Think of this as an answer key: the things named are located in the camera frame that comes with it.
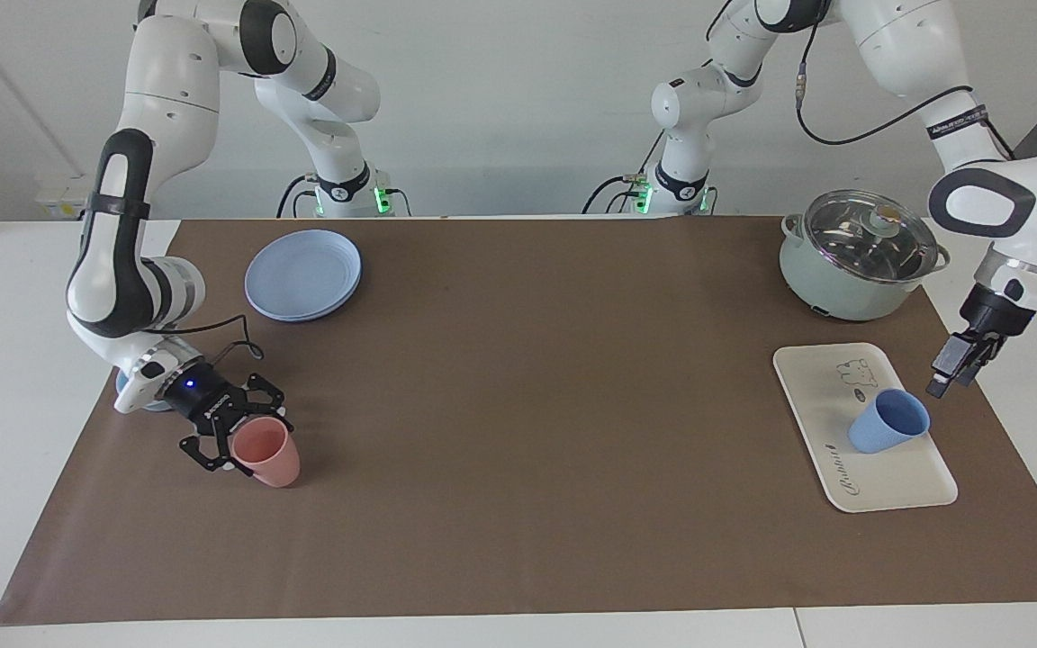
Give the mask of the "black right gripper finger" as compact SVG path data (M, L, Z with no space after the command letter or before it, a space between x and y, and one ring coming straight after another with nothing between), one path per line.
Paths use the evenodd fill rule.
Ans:
M252 373L242 385L230 386L230 429L248 419L270 416L279 419L285 430L293 431L293 423L285 415L285 394L262 374Z
M230 441L245 417L246 415L234 411L230 414L215 414L212 418L191 416L186 422L191 424L193 430L188 436L178 440L178 447L188 458L207 472L234 469L244 474L246 466L234 458Z

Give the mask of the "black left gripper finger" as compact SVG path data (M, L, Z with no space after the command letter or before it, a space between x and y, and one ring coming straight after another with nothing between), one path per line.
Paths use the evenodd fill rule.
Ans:
M925 392L941 399L952 384L971 385L978 373L978 335L975 331L953 333L933 360L933 378Z
M964 333L964 336L966 336L968 350L960 366L960 384L969 386L976 379L979 370L994 360L1007 337L997 333L971 336Z

